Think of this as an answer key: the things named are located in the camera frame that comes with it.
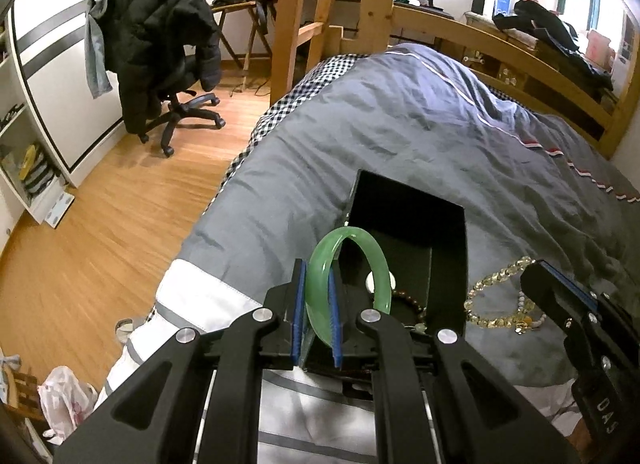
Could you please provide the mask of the person's right hand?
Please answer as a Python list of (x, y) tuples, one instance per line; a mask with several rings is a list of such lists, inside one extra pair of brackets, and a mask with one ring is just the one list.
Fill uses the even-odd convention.
[(591, 436), (583, 418), (578, 421), (567, 440), (577, 451), (580, 462), (584, 464), (603, 463), (601, 441)]

